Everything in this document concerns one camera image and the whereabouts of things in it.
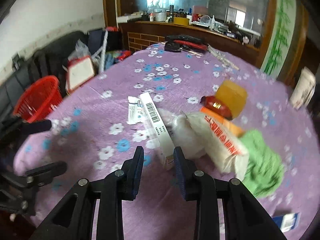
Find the green cloth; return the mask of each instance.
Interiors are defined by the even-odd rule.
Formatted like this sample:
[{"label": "green cloth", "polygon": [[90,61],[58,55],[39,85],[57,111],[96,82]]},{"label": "green cloth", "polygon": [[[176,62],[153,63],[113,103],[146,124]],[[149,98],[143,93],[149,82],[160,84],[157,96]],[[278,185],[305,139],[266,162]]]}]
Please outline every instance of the green cloth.
[{"label": "green cloth", "polygon": [[271,195],[283,180],[280,156],[265,144],[258,130],[246,132],[240,140],[249,151],[249,163],[242,183],[255,197]]}]

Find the colorful cloth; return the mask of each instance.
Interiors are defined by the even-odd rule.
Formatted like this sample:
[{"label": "colorful cloth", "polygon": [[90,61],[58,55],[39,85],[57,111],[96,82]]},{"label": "colorful cloth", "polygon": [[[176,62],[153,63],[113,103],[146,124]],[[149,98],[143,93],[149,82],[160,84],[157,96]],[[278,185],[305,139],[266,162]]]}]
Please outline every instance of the colorful cloth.
[{"label": "colorful cloth", "polygon": [[281,157],[265,144],[258,130],[246,132],[240,141],[249,151],[249,163],[242,183],[255,197],[271,195],[283,180]]},{"label": "colorful cloth", "polygon": [[[266,144],[279,153],[286,167],[280,187],[259,201],[270,215],[283,210],[301,212],[299,226],[285,233],[287,239],[298,240],[319,206],[320,154],[312,121],[305,108],[296,111],[288,104],[285,85],[243,60],[225,55],[240,71],[224,67],[209,53],[202,57],[172,53],[155,44],[66,98],[49,116],[55,123],[52,130],[30,136],[14,160],[18,174],[51,161],[68,163],[64,175],[38,192],[33,222],[39,225],[79,179],[104,178],[132,158],[141,145],[145,162],[139,194],[133,202],[123,202],[124,238],[192,239],[196,203],[183,200],[174,170],[162,168],[155,142],[148,138],[143,124],[126,123],[128,96],[148,91],[156,107],[174,114],[190,113],[200,110],[202,96],[214,94],[223,80],[230,79],[248,92],[246,105],[233,122],[245,130],[261,130]],[[219,174],[208,156],[196,160],[196,165],[217,179],[234,176]],[[223,218],[220,222],[223,232]]]}]

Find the silver screw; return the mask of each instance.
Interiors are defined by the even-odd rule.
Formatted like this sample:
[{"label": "silver screw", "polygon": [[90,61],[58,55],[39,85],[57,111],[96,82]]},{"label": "silver screw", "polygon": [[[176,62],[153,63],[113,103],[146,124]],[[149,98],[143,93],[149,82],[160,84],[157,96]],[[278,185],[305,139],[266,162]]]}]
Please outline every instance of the silver screw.
[{"label": "silver screw", "polygon": [[195,171],[197,177],[202,177],[204,175],[203,171]]},{"label": "silver screw", "polygon": [[31,182],[33,182],[33,177],[27,177],[27,183],[31,183]]},{"label": "silver screw", "polygon": [[115,175],[117,176],[117,177],[120,177],[120,176],[122,176],[124,174],[124,171],[123,170],[116,170],[115,171]]},{"label": "silver screw", "polygon": [[231,183],[232,183],[233,185],[239,185],[239,184],[240,184],[240,181],[239,181],[239,179],[232,179],[232,180],[231,180]]},{"label": "silver screw", "polygon": [[21,202],[21,207],[23,210],[26,210],[28,208],[28,202],[26,200]]},{"label": "silver screw", "polygon": [[79,180],[79,182],[78,182],[78,184],[80,185],[80,186],[84,186],[84,185],[86,185],[88,183],[88,181],[86,180],[86,179],[81,179],[81,180]]}]

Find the plastic bag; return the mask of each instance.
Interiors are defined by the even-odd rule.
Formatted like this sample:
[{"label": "plastic bag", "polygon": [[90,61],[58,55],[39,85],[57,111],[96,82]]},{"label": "plastic bag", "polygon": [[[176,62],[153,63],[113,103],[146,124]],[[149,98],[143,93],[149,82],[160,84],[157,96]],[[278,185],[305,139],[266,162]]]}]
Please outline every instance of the plastic bag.
[{"label": "plastic bag", "polygon": [[91,53],[87,47],[80,39],[76,43],[75,50],[69,55],[68,60],[73,60],[75,58],[82,58],[86,56],[91,56]]},{"label": "plastic bag", "polygon": [[185,114],[176,116],[164,109],[158,109],[158,112],[173,144],[181,147],[186,159],[200,158],[205,154],[202,140],[190,127]]},{"label": "plastic bag", "polygon": [[249,161],[248,149],[226,127],[201,112],[185,114],[206,153],[221,173],[234,172],[244,179]]}]

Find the red plastic basket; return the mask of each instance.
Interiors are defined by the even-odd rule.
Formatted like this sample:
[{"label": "red plastic basket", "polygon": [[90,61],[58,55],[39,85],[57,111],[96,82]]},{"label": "red plastic basket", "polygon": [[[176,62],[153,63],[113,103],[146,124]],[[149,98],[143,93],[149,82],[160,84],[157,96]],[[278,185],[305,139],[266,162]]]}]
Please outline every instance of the red plastic basket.
[{"label": "red plastic basket", "polygon": [[55,76],[37,80],[19,98],[13,115],[20,115],[28,123],[43,120],[62,102],[58,86]]}]

